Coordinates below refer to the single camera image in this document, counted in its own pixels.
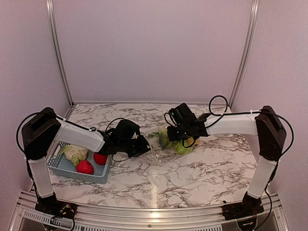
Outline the red fake apple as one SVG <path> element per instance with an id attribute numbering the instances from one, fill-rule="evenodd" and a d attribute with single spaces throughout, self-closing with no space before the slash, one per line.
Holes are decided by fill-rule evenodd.
<path id="1" fill-rule="evenodd" d="M 94 159 L 95 163 L 100 165 L 100 166 L 104 166 L 106 164 L 107 158 L 108 158 L 108 156 L 105 156 L 105 155 L 101 155 L 101 154 L 98 154 L 98 153 L 93 154 L 93 159 Z"/>
<path id="2" fill-rule="evenodd" d="M 94 167 L 88 160 L 83 160 L 76 166 L 76 171 L 78 173 L 93 175 Z"/>

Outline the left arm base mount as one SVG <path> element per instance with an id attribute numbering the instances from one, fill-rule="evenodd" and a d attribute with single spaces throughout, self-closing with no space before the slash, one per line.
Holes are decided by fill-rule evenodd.
<path id="1" fill-rule="evenodd" d="M 39 212 L 52 215 L 53 218 L 74 219 L 77 205 L 70 202 L 60 201 L 56 198 L 55 194 L 45 198 L 37 195 L 35 209 Z"/>

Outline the white green fake cabbage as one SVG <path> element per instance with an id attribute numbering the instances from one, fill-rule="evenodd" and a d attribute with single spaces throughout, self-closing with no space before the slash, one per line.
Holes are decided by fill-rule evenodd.
<path id="1" fill-rule="evenodd" d="M 64 154 L 65 158 L 72 162 L 74 167 L 88 157 L 89 149 L 82 148 L 76 145 L 65 145 L 61 150 L 60 154 Z"/>

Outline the clear zip top bag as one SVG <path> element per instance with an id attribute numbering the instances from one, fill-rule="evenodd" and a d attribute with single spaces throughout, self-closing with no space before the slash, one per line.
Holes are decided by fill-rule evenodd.
<path id="1" fill-rule="evenodd" d="M 200 142 L 200 139 L 194 141 L 193 138 L 184 140 L 184 143 L 170 141 L 167 136 L 167 128 L 164 127 L 148 130 L 144 136 L 158 165 L 164 165 L 192 153 Z"/>

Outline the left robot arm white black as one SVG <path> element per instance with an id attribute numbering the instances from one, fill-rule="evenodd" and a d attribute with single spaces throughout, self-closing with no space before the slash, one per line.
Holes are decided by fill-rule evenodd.
<path id="1" fill-rule="evenodd" d="M 16 144 L 26 158 L 27 170 L 33 181 L 37 202 L 50 214 L 57 214 L 61 204 L 53 191 L 46 156 L 55 142 L 64 142 L 86 148 L 91 152 L 113 156 L 126 153 L 128 158 L 138 157 L 150 150 L 148 141 L 141 135 L 139 125 L 120 118 L 115 128 L 101 131 L 86 128 L 46 107 L 26 116 L 16 130 Z"/>

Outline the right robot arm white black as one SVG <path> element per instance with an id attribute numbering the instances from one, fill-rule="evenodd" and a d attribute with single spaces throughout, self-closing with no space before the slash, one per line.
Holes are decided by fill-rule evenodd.
<path id="1" fill-rule="evenodd" d="M 196 118 L 182 104 L 170 114 L 176 125 L 168 135 L 180 154 L 188 154 L 172 172 L 168 195 L 174 206 L 235 202 L 245 193 L 258 198 L 288 151 L 286 137 L 294 136 L 270 107 Z"/>

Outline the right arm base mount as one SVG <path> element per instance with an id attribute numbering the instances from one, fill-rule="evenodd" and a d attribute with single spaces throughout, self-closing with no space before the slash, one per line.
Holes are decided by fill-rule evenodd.
<path id="1" fill-rule="evenodd" d="M 261 198 L 254 198 L 245 193 L 243 200 L 238 203 L 225 204 L 222 207 L 222 214 L 225 220 L 256 216 L 264 212 Z"/>

